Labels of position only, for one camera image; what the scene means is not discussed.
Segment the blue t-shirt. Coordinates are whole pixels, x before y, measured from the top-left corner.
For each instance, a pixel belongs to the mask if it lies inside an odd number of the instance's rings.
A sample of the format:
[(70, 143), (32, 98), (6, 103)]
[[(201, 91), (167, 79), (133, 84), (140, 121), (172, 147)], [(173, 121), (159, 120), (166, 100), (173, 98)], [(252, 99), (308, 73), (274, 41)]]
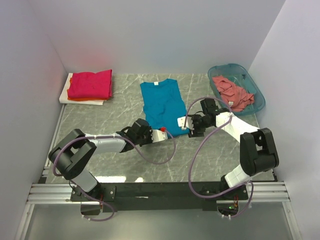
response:
[(140, 89), (145, 120), (152, 129), (164, 127), (173, 137), (188, 133), (178, 126), (178, 118), (185, 116), (187, 110), (177, 80), (167, 78), (160, 82), (143, 82)]

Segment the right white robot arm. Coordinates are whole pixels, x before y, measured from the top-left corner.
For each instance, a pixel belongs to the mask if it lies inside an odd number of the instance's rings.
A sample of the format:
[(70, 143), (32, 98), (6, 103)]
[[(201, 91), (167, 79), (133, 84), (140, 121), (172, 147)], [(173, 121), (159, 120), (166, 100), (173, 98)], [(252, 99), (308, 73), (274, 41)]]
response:
[[(231, 111), (225, 112), (225, 119), (209, 133), (197, 148), (188, 171), (188, 186), (191, 192), (203, 199), (222, 197), (230, 200), (237, 194), (237, 188), (250, 183), (250, 180), (261, 172), (267, 172), (279, 165), (279, 157), (273, 134), (268, 128), (258, 129), (234, 116)], [(240, 144), (240, 164), (224, 176), (226, 181), (219, 187), (219, 193), (201, 195), (197, 193), (191, 182), (191, 172), (196, 157), (206, 141), (219, 130), (223, 130)]]

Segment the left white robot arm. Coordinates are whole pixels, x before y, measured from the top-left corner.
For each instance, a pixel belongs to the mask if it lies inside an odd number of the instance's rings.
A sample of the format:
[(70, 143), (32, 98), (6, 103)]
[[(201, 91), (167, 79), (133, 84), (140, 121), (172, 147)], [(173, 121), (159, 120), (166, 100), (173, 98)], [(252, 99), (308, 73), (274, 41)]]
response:
[(56, 176), (62, 176), (82, 188), (82, 195), (94, 201), (102, 195), (98, 180), (86, 169), (93, 155), (125, 153), (134, 146), (153, 143), (154, 130), (139, 118), (132, 126), (107, 135), (87, 134), (76, 128), (63, 138), (48, 154)]

